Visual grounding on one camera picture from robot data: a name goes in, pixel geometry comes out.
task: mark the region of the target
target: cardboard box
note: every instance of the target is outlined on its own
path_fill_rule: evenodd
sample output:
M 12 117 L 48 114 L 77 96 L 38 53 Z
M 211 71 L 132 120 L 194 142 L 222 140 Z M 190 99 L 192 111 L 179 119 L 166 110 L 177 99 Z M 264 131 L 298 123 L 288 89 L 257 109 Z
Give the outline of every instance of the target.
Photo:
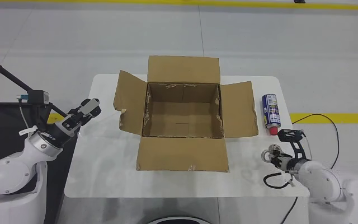
M 220 85 L 218 58 L 150 56 L 148 82 L 120 71 L 114 108 L 137 170 L 228 172 L 224 137 L 258 135 L 251 82 Z

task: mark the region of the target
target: black rod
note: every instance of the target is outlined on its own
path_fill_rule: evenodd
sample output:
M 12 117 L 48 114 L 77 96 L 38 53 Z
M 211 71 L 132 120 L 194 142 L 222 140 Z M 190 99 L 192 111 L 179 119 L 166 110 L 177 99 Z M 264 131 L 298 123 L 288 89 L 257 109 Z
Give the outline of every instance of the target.
M 21 88 L 23 88 L 24 90 L 26 90 L 26 92 L 28 92 L 29 90 L 32 90 L 28 85 L 26 85 L 21 80 L 16 78 L 13 74 L 11 74 L 8 70 L 4 69 L 2 66 L 0 66 L 0 73 L 3 74 L 6 78 L 11 80 L 16 85 L 18 85 Z
M 26 92 L 28 92 L 29 90 L 32 90 L 32 88 L 30 88 L 28 85 L 26 85 L 21 80 L 16 78 L 13 74 L 11 74 L 8 70 L 4 69 L 2 66 L 0 66 L 0 73 L 3 74 L 6 78 L 11 80 L 16 85 L 23 88 Z M 57 106 L 53 105 L 51 102 L 49 104 L 51 106 L 51 109 L 53 109 L 54 111 L 59 113 L 61 116 L 63 116 L 63 117 L 67 116 L 67 114 L 65 112 L 63 112 L 62 110 L 60 110 Z

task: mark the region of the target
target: can label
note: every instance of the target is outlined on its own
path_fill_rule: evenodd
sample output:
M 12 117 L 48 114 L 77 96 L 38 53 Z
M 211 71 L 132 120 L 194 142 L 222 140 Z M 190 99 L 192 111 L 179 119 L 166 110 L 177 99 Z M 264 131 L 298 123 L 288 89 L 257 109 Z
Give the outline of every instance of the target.
M 275 94 L 267 94 L 262 97 L 265 125 L 278 124 L 281 126 L 279 106 Z

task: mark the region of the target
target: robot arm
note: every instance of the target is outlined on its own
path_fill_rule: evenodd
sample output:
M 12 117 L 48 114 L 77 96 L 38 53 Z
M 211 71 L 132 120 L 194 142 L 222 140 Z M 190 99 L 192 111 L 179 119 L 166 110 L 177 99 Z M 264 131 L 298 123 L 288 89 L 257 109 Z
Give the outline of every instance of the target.
M 0 194 L 11 194 L 22 189 L 36 174 L 37 163 L 56 159 L 63 145 L 75 136 L 79 127 L 101 112 L 98 105 L 98 99 L 83 101 L 46 132 L 37 131 L 26 138 L 22 152 L 1 159 Z
M 302 135 L 304 133 L 300 130 L 281 130 L 278 134 L 280 141 L 290 142 L 295 156 L 283 153 L 280 146 L 273 144 L 262 152 L 262 160 L 291 174 L 308 188 L 311 223 L 349 223 L 355 209 L 354 195 L 358 193 L 358 181 L 355 177 L 338 174 L 319 162 L 307 159 L 299 142 Z M 345 202 L 345 209 L 334 206 L 333 202 Z

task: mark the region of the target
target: red cap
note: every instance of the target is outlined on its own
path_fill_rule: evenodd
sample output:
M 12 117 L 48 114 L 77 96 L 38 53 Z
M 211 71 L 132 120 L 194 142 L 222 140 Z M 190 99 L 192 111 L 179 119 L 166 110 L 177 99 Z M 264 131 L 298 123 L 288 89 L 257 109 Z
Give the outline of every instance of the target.
M 276 136 L 278 132 L 279 132 L 279 129 L 277 127 L 270 128 L 270 135 Z

